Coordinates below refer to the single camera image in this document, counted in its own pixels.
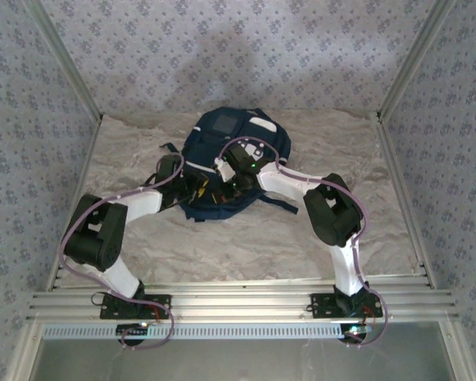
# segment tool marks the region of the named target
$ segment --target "black backpack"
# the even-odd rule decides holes
[[[291,151],[291,139],[285,129],[261,109],[220,107],[203,114],[183,145],[182,154],[186,161],[183,170],[202,171],[209,178],[209,182],[200,198],[190,204],[180,203],[187,218],[193,218],[195,221],[224,220],[244,210],[257,199],[281,206],[292,213],[298,212],[298,208],[289,203],[269,198],[263,190],[256,189],[224,204],[215,203],[212,193],[218,188],[221,179],[212,169],[214,160],[230,139],[245,136],[258,137],[271,144],[278,151],[281,164],[286,164]],[[249,140],[242,145],[256,159],[263,156],[275,158],[271,149],[260,147],[258,142]],[[171,143],[164,146],[172,152],[178,151]]]

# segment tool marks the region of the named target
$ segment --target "backpack strap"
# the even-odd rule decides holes
[[[169,150],[169,152],[179,153],[179,150],[172,143],[163,144],[163,145],[160,146],[160,148],[167,148]]]
[[[146,181],[141,185],[142,187],[147,187],[148,185],[151,185],[150,183],[152,180],[157,176],[157,172],[153,173],[150,177],[146,179]]]
[[[283,209],[285,209],[288,212],[291,212],[293,214],[298,213],[298,208],[296,206],[292,206],[291,204],[289,204],[288,202],[285,202],[283,200],[276,200],[274,198],[269,198],[265,194],[260,195],[259,200],[261,200],[262,202],[265,202],[266,204],[273,204],[273,205],[276,205],[276,206],[280,206],[281,208],[283,208]]]

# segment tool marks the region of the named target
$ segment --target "robotic arm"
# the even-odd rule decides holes
[[[177,156],[164,156],[157,173],[143,187],[148,186],[154,177],[155,183],[168,179],[175,173],[180,161]],[[185,173],[156,189],[106,202],[77,227],[64,253],[77,264],[84,265],[111,290],[127,298],[143,299],[143,283],[131,273],[120,255],[125,225],[147,214],[169,209],[179,202],[191,202],[201,197],[207,183],[208,178],[201,173]],[[85,210],[99,201],[101,198],[92,194],[82,196],[69,226],[73,226]]]
[[[319,183],[297,180],[320,179],[282,167],[268,159],[255,160],[241,145],[230,148],[222,159],[215,159],[217,173],[223,186],[216,200],[227,202],[253,187],[281,194],[299,203],[305,203],[315,234],[332,255],[335,268],[336,293],[352,298],[362,289],[356,274],[351,239],[360,230],[361,211],[342,192]],[[336,174],[324,178],[348,190]]]

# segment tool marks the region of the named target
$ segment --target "patterned wallpaper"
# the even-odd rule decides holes
[[[0,379],[44,287],[95,123],[21,2],[0,0]]]
[[[432,266],[476,355],[476,0],[458,0],[388,122]]]
[[[104,114],[376,110],[433,1],[43,0]]]

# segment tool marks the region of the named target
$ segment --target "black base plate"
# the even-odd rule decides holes
[[[159,294],[159,295],[145,295],[142,300],[157,302],[165,305],[165,307],[171,309],[171,295]],[[161,308],[157,308],[159,313],[159,319],[165,320],[169,316],[166,311]],[[102,300],[101,306],[101,319],[102,320],[125,320],[125,319],[140,319],[140,320],[152,320],[156,318],[155,309],[141,304],[125,302],[119,298],[115,298],[112,295],[106,294]]]
[[[312,312],[314,319],[322,318],[364,318],[367,313],[363,308],[357,308],[354,313],[346,315],[336,304],[335,294],[311,294],[307,311]],[[382,308],[379,298],[374,294],[367,294],[361,306],[367,306],[377,318],[382,317]]]
[[[128,329],[127,336],[143,336],[148,333],[148,328],[143,328],[139,324],[119,324],[115,329],[115,334],[118,337],[124,334],[125,330]],[[136,345],[141,344],[144,339],[124,339],[123,342],[129,347],[135,347]]]

